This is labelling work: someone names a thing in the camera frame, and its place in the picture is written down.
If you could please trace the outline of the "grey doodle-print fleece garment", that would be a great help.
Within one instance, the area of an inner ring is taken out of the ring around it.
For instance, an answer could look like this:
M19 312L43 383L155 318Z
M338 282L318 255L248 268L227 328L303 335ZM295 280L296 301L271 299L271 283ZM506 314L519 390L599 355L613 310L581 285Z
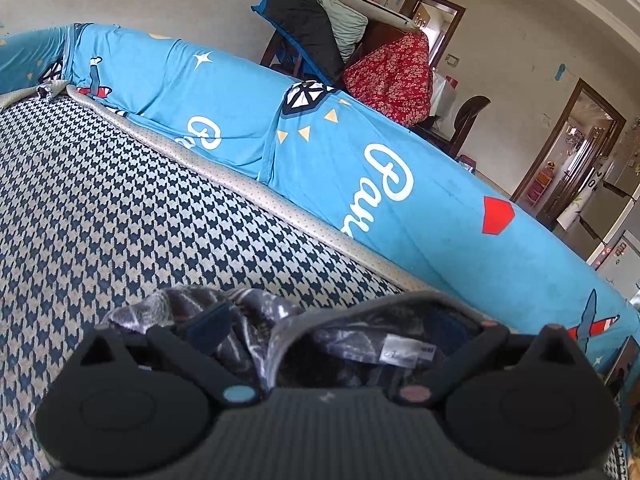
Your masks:
M434 290L404 292L348 309L304 309L259 288L222 292L176 286L117 307L107 322L123 333L175 326L220 302L231 307L231 333L215 358L231 374L267 393L282 388L376 387L387 394L415 384L474 339L490 321ZM392 361L392 336L436 344L435 362Z

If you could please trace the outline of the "blue printed sofa back cover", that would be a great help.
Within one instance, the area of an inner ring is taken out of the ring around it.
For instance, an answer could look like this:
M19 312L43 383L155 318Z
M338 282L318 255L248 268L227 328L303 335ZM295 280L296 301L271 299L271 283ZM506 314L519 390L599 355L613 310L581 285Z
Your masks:
M433 145L324 82L119 26L2 39L3 92L51 75L514 330L565 326L595 367L639 338L638 311L550 231Z

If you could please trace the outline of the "blue houndstooth sofa seat cover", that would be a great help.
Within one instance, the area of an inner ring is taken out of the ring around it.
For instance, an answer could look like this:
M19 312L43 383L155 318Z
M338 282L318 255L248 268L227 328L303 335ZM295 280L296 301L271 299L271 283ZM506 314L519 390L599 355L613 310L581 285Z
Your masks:
M68 96L2 113L3 478L47 478L32 413L82 332L111 307L186 282L258 285L306 308L393 288Z

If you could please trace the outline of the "grey refrigerator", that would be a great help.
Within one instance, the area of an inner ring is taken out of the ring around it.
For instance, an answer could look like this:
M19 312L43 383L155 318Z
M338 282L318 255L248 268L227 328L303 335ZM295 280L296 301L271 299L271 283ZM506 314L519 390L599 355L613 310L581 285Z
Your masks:
M639 123L600 159L553 233L634 307L639 305Z

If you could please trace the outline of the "dark wooden chair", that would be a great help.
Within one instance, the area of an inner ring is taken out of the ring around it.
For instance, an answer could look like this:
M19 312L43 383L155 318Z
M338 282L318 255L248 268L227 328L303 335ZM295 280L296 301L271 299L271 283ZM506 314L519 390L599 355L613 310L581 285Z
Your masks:
M472 96L462 104L454 118L454 133L449 139L435 127L435 118L427 118L410 128L451 158L456 158L468 137L477 116L491 103L487 96Z

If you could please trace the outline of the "red floral cushion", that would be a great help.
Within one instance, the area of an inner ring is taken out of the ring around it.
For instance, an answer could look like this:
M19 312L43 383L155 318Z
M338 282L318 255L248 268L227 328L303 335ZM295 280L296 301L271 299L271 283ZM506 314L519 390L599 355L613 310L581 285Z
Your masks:
M347 92L399 125L412 127L431 113L433 71L427 36L407 32L345 70Z

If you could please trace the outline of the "light green striped pillow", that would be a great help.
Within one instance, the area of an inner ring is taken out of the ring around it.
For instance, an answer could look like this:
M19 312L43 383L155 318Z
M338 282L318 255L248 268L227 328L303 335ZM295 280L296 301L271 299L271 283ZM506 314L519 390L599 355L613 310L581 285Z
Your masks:
M354 54L366 31L368 18L340 0L317 0L326 11L337 49L344 62Z

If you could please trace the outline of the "black and blue pillow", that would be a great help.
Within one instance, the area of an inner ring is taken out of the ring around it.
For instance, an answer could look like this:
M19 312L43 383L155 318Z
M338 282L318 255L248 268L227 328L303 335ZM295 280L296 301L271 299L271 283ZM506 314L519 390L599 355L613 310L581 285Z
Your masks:
M335 84L344 70L328 14L317 0L260 0L250 7L302 56L324 84Z

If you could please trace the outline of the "brown wooden door frame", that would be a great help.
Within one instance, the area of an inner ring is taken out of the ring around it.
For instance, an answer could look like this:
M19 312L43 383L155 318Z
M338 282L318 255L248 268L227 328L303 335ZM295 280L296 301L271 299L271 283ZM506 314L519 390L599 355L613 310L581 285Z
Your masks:
M626 118L579 79L512 202L552 230L600 159L611 154L624 125Z

